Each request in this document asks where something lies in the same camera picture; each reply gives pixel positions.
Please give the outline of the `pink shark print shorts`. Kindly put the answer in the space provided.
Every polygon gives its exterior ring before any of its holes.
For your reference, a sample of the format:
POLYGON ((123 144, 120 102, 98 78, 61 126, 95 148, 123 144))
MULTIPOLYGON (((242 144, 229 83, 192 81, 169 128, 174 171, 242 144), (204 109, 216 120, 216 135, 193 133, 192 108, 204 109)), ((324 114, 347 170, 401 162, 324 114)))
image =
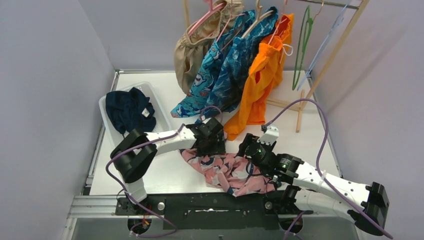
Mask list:
POLYGON ((204 176, 207 185, 240 197, 250 194, 267 194, 280 184, 272 183, 246 158, 235 153, 198 156, 196 149, 181 149, 183 160, 204 176))

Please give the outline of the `white perforated plastic basket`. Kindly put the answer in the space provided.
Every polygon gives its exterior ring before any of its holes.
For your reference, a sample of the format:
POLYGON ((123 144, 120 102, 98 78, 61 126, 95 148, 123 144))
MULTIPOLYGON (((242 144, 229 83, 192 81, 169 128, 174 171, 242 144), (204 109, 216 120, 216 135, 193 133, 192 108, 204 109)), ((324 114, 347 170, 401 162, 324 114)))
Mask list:
POLYGON ((111 91, 98 104, 112 148, 134 129, 157 133, 172 128, 154 87, 147 81, 111 91))

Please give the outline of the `navy blue shorts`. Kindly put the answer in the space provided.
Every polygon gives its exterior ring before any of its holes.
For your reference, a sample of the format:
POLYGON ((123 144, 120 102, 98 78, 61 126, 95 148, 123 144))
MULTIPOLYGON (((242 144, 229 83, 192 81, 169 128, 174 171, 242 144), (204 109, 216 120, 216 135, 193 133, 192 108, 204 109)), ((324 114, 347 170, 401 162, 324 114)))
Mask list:
POLYGON ((152 132, 157 124, 151 98, 132 87, 129 91, 116 90, 106 94, 105 110, 115 130, 121 135, 134 129, 152 132))

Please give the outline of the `green plastic hanger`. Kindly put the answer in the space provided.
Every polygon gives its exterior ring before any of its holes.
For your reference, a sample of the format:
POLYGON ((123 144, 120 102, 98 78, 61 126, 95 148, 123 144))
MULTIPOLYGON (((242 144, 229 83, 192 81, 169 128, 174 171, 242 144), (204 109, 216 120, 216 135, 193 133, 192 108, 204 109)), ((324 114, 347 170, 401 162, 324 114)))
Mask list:
POLYGON ((300 73, 304 67, 306 51, 307 51, 309 40, 312 34, 314 22, 316 17, 321 13, 323 5, 324 3, 321 4, 320 10, 314 16, 312 15, 312 7, 310 5, 308 5, 304 10, 304 13, 301 19, 302 21, 301 21, 297 50, 295 55, 294 75, 293 75, 292 85, 291 85, 291 89, 293 91, 299 86, 300 73))

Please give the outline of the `light blue wire hanger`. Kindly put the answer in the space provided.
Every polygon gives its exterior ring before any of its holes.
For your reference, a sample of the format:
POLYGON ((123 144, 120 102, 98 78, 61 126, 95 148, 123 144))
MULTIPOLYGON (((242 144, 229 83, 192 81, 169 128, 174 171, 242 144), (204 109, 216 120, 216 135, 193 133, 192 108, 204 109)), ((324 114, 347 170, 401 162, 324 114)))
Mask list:
POLYGON ((331 3, 331 2, 326 3, 324 0, 320 0, 319 3, 321 3, 321 5, 323 3, 323 6, 324 5, 332 5, 332 6, 336 6, 336 7, 342 7, 342 10, 338 14, 338 16, 335 18, 326 38, 322 41, 320 47, 317 49, 315 56, 312 59, 312 61, 310 62, 310 65, 308 66, 308 68, 304 68, 304 67, 302 68, 302 70, 300 72, 300 81, 299 81, 298 87, 296 88, 297 91, 302 88, 302 85, 307 80, 307 76, 311 73, 311 71, 315 67, 316 63, 320 59, 322 53, 324 52, 328 43, 330 42, 331 37, 335 32, 335 29, 343 22, 343 19, 344 19, 343 15, 346 11, 346 8, 349 6, 349 4, 339 4, 339 5, 337 5, 336 3, 331 3))

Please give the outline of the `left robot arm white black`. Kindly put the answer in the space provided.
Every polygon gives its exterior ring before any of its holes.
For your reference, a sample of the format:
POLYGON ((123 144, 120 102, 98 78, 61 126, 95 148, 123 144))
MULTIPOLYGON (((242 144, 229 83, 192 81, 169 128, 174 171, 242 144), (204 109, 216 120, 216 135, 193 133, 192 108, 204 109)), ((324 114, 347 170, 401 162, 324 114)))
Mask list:
POLYGON ((175 193, 154 193, 149 196, 143 181, 154 158, 176 150, 195 150, 203 156, 222 155, 226 152, 226 134, 223 125, 214 117, 206 122, 182 124, 178 129, 162 132, 132 130, 115 147, 106 165, 113 165, 120 178, 112 175, 123 189, 124 197, 116 200, 115 215, 140 216, 143 214, 164 214, 168 198, 175 193))

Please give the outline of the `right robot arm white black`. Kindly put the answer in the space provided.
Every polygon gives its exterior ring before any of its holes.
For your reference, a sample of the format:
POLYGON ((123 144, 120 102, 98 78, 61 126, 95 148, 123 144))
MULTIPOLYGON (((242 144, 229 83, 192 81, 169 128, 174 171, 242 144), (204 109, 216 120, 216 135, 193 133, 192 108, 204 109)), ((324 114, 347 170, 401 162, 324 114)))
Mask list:
POLYGON ((287 153, 274 153, 277 141, 265 133, 248 133, 239 145, 237 155, 246 157, 259 174, 273 183, 285 183, 282 209, 289 213, 332 209, 351 219, 354 225, 370 235, 392 236, 385 231, 389 198, 385 187, 349 181, 321 170, 287 153))

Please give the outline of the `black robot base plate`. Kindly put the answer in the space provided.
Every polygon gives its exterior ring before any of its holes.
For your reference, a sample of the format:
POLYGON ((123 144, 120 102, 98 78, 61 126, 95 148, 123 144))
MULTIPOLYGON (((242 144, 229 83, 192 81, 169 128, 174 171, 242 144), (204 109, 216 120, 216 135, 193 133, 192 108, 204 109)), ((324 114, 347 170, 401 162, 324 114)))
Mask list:
POLYGON ((277 230, 280 219, 297 215, 284 191, 234 197, 228 193, 150 194, 138 206, 126 197, 117 200, 115 214, 128 216, 128 226, 147 220, 163 230, 277 230))

